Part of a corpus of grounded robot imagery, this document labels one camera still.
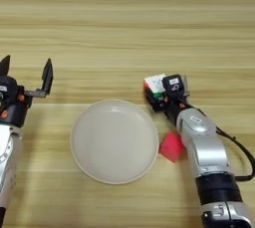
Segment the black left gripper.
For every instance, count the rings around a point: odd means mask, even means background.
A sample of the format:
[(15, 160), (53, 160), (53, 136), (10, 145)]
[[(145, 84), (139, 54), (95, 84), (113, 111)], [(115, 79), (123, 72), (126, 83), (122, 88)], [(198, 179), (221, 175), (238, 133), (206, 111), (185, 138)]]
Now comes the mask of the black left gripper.
[[(0, 62), (0, 77), (8, 75), (10, 56), (7, 55)], [(44, 98), (51, 91), (53, 83), (52, 60), (48, 59), (42, 75), (42, 90), (26, 91), (23, 86), (18, 86), (13, 92), (0, 92), (0, 123), (12, 124), (22, 127), (33, 98)]]

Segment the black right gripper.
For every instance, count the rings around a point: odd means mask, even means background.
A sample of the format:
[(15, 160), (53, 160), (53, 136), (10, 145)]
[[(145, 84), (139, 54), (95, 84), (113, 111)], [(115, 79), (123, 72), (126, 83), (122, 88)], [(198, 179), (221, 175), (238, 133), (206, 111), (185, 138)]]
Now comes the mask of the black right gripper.
[(154, 94), (151, 89), (146, 89), (144, 94), (152, 109), (156, 113), (164, 113), (172, 123), (176, 123), (177, 117), (182, 111), (192, 108), (192, 105), (185, 101), (164, 101), (162, 94)]

